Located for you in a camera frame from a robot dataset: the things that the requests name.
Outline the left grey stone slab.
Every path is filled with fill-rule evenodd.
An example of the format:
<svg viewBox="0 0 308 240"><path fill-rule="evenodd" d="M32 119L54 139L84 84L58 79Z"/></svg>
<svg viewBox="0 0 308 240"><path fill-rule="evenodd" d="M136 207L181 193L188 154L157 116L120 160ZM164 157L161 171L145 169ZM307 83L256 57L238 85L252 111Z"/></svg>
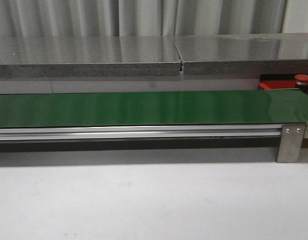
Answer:
<svg viewBox="0 0 308 240"><path fill-rule="evenodd" d="M180 69L165 36L0 37L0 78L169 77Z"/></svg>

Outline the grey stone slab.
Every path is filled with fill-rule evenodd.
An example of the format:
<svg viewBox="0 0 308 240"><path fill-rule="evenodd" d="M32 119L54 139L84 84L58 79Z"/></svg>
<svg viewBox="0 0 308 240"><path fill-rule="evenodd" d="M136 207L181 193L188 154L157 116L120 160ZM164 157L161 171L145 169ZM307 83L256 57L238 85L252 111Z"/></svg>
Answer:
<svg viewBox="0 0 308 240"><path fill-rule="evenodd" d="M0 78L169 77L180 69L165 36L0 37Z"/></svg>
<svg viewBox="0 0 308 240"><path fill-rule="evenodd" d="M308 74L308 33L177 36L184 75Z"/></svg>

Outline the red plastic tray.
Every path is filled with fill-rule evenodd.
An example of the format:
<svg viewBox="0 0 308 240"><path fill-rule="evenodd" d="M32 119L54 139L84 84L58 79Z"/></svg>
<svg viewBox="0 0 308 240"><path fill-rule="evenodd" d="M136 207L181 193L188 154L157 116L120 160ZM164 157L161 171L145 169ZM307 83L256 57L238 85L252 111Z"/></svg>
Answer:
<svg viewBox="0 0 308 240"><path fill-rule="evenodd" d="M259 82L258 89L271 90L271 89L294 89L297 80L295 79L279 79L279 80L262 80Z"/></svg>

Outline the green conveyor belt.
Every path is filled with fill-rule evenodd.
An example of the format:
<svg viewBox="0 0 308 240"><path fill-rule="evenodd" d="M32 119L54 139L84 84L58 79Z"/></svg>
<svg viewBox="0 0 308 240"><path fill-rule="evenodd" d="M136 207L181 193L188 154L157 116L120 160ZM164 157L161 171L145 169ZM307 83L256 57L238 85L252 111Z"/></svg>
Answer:
<svg viewBox="0 0 308 240"><path fill-rule="evenodd" d="M0 128L305 122L296 89L0 94Z"/></svg>

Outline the right grey stone slab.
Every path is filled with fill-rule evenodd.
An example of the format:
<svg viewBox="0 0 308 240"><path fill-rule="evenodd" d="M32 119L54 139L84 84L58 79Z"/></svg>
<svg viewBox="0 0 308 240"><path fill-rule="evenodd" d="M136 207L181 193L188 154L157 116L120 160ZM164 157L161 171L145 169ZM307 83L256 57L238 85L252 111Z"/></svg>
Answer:
<svg viewBox="0 0 308 240"><path fill-rule="evenodd" d="M308 33L177 36L184 75L308 74Z"/></svg>

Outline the grey pleated curtain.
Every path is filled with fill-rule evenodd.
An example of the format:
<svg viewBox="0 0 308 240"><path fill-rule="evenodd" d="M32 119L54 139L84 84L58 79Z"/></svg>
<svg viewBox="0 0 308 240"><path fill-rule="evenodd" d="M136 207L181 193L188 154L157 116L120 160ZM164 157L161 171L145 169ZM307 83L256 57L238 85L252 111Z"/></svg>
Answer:
<svg viewBox="0 0 308 240"><path fill-rule="evenodd" d="M278 33L283 0L0 0L0 37Z"/></svg>

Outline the aluminium conveyor side rail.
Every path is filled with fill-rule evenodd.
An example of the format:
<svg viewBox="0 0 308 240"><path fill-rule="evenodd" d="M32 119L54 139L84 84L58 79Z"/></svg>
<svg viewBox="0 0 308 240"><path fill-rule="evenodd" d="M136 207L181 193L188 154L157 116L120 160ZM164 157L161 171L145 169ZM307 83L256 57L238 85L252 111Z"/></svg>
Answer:
<svg viewBox="0 0 308 240"><path fill-rule="evenodd" d="M2 141L271 137L281 124L133 125L93 127L0 128Z"/></svg>

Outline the steel conveyor support bracket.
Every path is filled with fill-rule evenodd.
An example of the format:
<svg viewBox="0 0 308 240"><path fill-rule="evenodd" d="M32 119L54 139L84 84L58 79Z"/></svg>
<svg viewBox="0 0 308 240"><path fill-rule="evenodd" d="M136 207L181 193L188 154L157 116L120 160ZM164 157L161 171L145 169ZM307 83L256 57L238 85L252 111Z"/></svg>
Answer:
<svg viewBox="0 0 308 240"><path fill-rule="evenodd" d="M277 154L277 163L298 162L305 124L284 124Z"/></svg>

